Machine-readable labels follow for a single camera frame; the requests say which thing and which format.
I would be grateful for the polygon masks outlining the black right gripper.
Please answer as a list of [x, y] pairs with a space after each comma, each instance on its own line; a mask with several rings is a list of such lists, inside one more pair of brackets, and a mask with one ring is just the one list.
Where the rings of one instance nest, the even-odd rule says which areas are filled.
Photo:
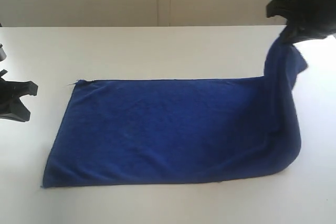
[[271, 0], [266, 5], [266, 17], [275, 16], [302, 22], [301, 29], [293, 24], [285, 26], [284, 44], [326, 38], [335, 33], [335, 0]]

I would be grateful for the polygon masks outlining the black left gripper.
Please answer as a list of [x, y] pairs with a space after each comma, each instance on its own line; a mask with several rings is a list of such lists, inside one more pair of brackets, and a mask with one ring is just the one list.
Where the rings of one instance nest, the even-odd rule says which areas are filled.
[[1, 70], [1, 119], [28, 122], [30, 111], [21, 102], [11, 102], [13, 96], [36, 96], [38, 85], [32, 81], [9, 82], [3, 79], [7, 73]]

